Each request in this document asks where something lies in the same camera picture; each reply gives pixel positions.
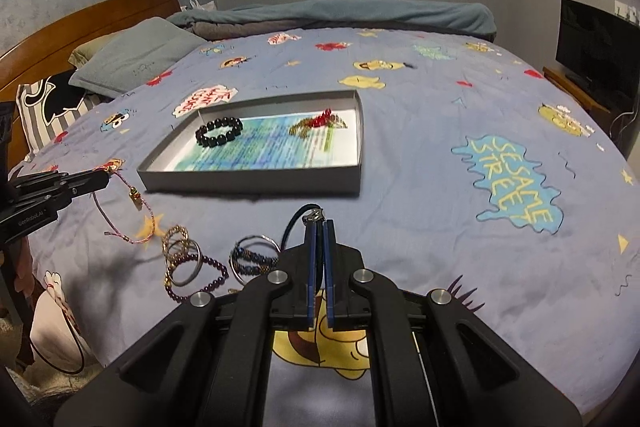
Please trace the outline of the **silver bangle with clasp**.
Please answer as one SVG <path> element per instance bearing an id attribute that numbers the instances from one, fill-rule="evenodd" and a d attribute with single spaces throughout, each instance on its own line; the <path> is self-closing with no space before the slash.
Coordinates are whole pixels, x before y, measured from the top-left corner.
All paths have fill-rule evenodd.
<path id="1" fill-rule="evenodd" d="M 204 255 L 194 239 L 176 239 L 165 248 L 166 279 L 171 286 L 192 283 L 204 265 Z"/>

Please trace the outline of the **striped cartoon pillow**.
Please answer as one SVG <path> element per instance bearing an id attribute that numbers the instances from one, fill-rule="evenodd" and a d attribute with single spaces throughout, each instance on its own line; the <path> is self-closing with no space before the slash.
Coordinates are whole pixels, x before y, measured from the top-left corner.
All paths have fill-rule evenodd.
<path id="1" fill-rule="evenodd" d="M 107 101 L 105 96 L 70 85 L 75 71 L 59 72 L 16 89 L 16 105 L 29 155 L 66 131 L 82 115 Z"/>

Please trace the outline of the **grey shallow cardboard tray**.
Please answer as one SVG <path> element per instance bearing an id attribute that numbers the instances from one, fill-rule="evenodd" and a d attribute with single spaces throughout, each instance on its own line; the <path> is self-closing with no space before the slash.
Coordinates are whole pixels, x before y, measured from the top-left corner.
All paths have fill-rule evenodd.
<path id="1" fill-rule="evenodd" d="M 355 195 L 362 146 L 354 90 L 254 98 L 194 110 L 138 175 L 158 193 Z"/>

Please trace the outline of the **large silver bangle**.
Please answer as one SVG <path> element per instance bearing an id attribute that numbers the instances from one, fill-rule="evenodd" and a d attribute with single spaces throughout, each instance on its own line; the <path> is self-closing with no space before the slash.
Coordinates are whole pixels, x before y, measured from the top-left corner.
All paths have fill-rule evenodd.
<path id="1" fill-rule="evenodd" d="M 273 254 L 268 256 L 255 247 L 268 247 Z M 270 272 L 279 262 L 280 245 L 271 237 L 262 234 L 247 235 L 239 239 L 229 254 L 229 267 L 241 286 L 255 277 Z"/>

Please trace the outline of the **printed paper tray liner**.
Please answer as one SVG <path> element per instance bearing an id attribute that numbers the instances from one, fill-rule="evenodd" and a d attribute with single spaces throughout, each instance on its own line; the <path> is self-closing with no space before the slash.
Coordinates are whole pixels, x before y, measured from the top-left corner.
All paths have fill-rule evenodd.
<path id="1" fill-rule="evenodd" d="M 202 147 L 190 133 L 186 144 L 172 154 L 163 171 L 244 171 L 350 167 L 358 164 L 358 117 L 355 109 L 334 112 L 346 129 L 320 128 L 306 139 L 289 135 L 288 128 L 316 113 L 292 113 L 243 120 L 243 130 L 223 146 Z"/>

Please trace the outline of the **red bead gold brooch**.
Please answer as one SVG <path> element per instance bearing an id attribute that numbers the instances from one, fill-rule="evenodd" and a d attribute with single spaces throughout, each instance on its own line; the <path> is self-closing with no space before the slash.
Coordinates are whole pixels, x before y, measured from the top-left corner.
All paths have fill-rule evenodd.
<path id="1" fill-rule="evenodd" d="M 297 121 L 296 124 L 288 128 L 288 134 L 297 136 L 300 139 L 306 139 L 316 129 L 329 128 L 329 129 L 346 129 L 346 122 L 332 112 L 332 109 L 327 108 L 321 114 L 306 117 Z"/>

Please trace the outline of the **wooden headboard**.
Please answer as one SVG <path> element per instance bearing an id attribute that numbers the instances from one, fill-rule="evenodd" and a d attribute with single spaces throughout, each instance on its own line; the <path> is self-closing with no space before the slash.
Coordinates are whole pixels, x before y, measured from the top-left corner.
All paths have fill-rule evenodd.
<path id="1" fill-rule="evenodd" d="M 73 49 L 95 38 L 180 11 L 178 0 L 105 0 L 37 30 L 1 54 L 1 100 L 15 101 L 21 84 L 72 68 Z"/>

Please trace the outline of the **olive pillow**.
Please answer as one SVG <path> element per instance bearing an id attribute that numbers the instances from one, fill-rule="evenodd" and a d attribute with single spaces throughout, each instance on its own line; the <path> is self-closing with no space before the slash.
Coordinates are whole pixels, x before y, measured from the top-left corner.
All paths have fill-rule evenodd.
<path id="1" fill-rule="evenodd" d="M 82 66 L 85 66 L 99 51 L 101 51 L 107 43 L 113 41 L 118 35 L 119 31 L 115 31 L 111 34 L 104 35 L 81 44 L 77 48 L 73 49 L 67 62 L 76 69 L 80 69 Z"/>

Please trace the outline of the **grey pillow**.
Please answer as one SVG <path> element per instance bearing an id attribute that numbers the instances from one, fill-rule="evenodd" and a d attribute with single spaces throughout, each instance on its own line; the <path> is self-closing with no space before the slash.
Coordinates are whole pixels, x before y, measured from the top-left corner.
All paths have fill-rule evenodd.
<path id="1" fill-rule="evenodd" d="M 117 98 L 153 80 L 207 41 L 152 17 L 121 31 L 70 77 L 70 85 Z"/>

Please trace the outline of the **blue Sesame Street bedsheet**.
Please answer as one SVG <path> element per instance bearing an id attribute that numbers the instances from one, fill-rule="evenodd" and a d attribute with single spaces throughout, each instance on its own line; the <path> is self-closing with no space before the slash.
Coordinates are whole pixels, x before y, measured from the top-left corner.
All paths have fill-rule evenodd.
<path id="1" fill-rule="evenodd" d="M 194 110 L 338 90 L 362 104 L 358 194 L 158 193 L 138 175 Z M 208 42 L 21 167 L 93 169 L 107 187 L 30 236 L 46 297 L 100 366 L 56 425 L 638 424 L 638 178 L 505 49 L 349 27 Z M 306 218 L 318 225 L 312 329 Z M 174 225 L 204 255 L 184 287 L 166 279 Z M 241 286 L 229 254 L 254 234 L 280 259 Z"/>

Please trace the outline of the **teal folded blanket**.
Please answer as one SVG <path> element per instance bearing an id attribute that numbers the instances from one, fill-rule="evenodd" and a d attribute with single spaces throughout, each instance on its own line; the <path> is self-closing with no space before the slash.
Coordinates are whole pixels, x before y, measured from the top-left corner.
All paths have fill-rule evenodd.
<path id="1" fill-rule="evenodd" d="M 209 41 L 340 27 L 438 32 L 489 42 L 497 35 L 494 14 L 484 4 L 424 0 L 305 0 L 224 11 L 190 9 L 167 20 Z"/>

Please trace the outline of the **wooden TV stand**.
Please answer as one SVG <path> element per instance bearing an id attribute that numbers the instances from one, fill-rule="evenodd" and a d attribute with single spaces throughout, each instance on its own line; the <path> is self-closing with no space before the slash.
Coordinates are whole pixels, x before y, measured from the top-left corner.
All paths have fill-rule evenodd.
<path id="1" fill-rule="evenodd" d="M 614 110 L 607 108 L 596 98 L 593 98 L 593 96 L 582 89 L 578 83 L 570 80 L 564 72 L 558 72 L 555 69 L 544 67 L 542 73 L 555 87 L 574 98 L 603 131 L 606 133 L 610 132 L 610 126 L 616 116 Z"/>

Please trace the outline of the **black flat television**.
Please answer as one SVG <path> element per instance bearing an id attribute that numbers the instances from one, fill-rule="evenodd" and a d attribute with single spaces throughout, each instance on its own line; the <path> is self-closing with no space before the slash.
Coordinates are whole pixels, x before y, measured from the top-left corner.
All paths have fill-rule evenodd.
<path id="1" fill-rule="evenodd" d="M 639 27 L 576 0 L 561 0 L 555 61 L 591 90 L 630 105 L 639 88 Z"/>

